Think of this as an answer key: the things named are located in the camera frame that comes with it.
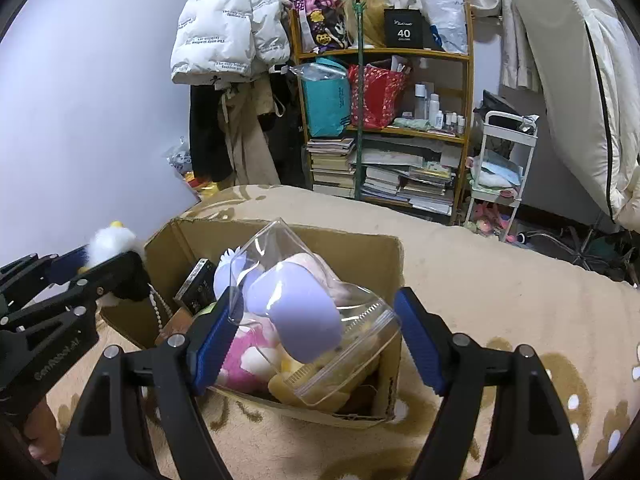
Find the person's left hand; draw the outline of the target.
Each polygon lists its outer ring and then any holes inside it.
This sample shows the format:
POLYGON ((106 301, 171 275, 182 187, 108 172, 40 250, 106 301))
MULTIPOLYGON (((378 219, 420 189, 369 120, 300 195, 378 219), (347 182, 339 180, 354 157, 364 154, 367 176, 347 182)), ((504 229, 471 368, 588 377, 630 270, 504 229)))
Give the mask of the person's left hand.
POLYGON ((60 459, 62 439, 46 399, 41 400, 28 415, 23 434, 28 452, 34 460, 50 465, 60 459))

